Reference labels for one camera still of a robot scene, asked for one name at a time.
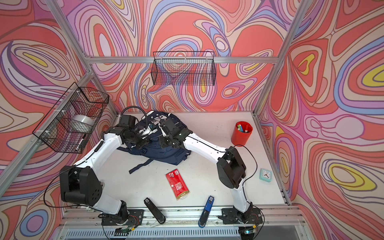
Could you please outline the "navy blue student backpack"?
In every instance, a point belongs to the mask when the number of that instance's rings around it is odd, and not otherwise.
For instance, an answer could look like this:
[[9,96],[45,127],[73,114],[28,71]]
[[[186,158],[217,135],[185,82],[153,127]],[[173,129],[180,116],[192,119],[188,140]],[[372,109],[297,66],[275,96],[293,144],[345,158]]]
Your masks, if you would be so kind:
[[151,111],[147,113],[146,116],[143,116],[141,120],[136,122],[136,128],[140,130],[140,133],[142,133],[143,130],[145,130],[148,126],[151,126],[152,132],[148,135],[151,142],[141,149],[130,149],[126,147],[126,145],[124,147],[118,148],[118,150],[120,151],[127,152],[131,155],[146,157],[148,159],[146,162],[139,164],[129,170],[130,174],[134,173],[141,167],[147,166],[153,161],[158,161],[176,166],[182,161],[186,160],[187,157],[191,154],[191,151],[186,149],[174,149],[172,147],[162,148],[160,146],[159,136],[162,135],[162,131],[159,128],[159,122],[161,120],[166,119],[172,119],[175,124],[177,122],[181,122],[180,119],[173,114],[166,112]]

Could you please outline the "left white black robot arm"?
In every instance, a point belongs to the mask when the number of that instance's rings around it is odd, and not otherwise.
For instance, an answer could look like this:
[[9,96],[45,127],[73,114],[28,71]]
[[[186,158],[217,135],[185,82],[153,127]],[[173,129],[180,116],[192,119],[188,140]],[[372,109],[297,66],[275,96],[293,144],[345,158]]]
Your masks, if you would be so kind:
[[109,215],[117,215],[123,201],[103,192],[98,174],[104,163],[121,145],[139,143],[150,133],[148,116],[144,114],[145,126],[135,129],[136,118],[121,115],[119,124],[104,132],[99,143],[73,166],[65,166],[60,171],[60,190],[63,202],[85,205]]

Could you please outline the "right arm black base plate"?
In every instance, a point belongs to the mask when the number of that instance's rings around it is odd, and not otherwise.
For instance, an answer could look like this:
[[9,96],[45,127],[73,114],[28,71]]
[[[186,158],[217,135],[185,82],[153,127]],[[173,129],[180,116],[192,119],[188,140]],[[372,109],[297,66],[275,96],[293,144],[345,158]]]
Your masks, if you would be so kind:
[[263,223],[261,210],[258,208],[248,209],[245,213],[235,208],[223,208],[222,214],[218,216],[225,225],[230,224],[253,224],[258,226]]

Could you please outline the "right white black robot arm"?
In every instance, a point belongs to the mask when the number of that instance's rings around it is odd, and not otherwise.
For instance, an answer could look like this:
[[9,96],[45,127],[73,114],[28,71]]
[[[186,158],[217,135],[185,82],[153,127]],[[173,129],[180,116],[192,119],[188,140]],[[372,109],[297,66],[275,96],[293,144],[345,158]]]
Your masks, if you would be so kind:
[[231,190],[234,208],[242,214],[248,211],[251,205],[242,188],[247,168],[234,146],[223,148],[214,145],[193,133],[181,122],[174,123],[170,118],[161,120],[158,126],[162,133],[159,139],[163,148],[185,149],[211,161],[217,166],[221,183]]

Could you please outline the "red snack packet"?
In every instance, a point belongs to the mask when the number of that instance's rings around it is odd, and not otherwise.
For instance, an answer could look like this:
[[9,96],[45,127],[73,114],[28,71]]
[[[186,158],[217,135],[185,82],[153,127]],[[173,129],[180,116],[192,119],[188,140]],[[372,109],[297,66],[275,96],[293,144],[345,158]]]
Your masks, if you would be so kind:
[[190,190],[178,169],[167,173],[166,178],[177,200],[183,199],[190,193]]

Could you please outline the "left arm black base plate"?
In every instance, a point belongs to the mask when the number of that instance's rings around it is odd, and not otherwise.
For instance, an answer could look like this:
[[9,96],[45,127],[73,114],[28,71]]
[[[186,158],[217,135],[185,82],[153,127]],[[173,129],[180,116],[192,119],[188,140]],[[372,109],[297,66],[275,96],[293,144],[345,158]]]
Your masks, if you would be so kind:
[[143,222],[144,211],[140,209],[127,210],[126,213],[117,215],[99,214],[102,220],[102,226],[128,226],[138,227]]

